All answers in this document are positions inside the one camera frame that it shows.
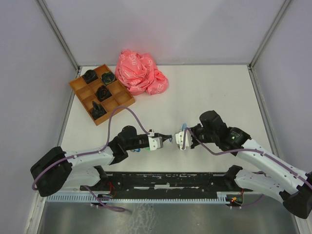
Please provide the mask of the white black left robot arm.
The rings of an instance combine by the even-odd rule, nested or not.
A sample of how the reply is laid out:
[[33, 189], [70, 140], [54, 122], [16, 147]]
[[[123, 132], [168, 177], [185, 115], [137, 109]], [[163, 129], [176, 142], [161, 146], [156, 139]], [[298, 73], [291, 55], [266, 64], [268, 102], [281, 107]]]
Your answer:
[[66, 152], [60, 146], [54, 147], [31, 167], [30, 173], [34, 179], [32, 188], [42, 197], [83, 185], [103, 190], [108, 184], [108, 178], [103, 175], [104, 165], [122, 162], [131, 150], [161, 149], [163, 143], [172, 138], [172, 135], [153, 130], [138, 134], [134, 126], [128, 125], [106, 147], [72, 152]]

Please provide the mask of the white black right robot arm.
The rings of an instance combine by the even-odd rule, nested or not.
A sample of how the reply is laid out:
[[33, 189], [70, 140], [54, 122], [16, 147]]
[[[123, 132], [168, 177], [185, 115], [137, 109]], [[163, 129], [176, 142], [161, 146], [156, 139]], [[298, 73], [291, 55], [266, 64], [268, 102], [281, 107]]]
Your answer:
[[224, 177], [224, 186], [234, 191], [238, 187], [274, 198], [294, 216], [306, 219], [312, 211], [312, 174], [300, 170], [261, 147], [248, 133], [228, 127], [216, 111], [206, 111], [200, 123], [190, 128], [192, 145], [214, 143], [219, 155], [232, 154], [261, 172], [251, 173], [232, 166]]

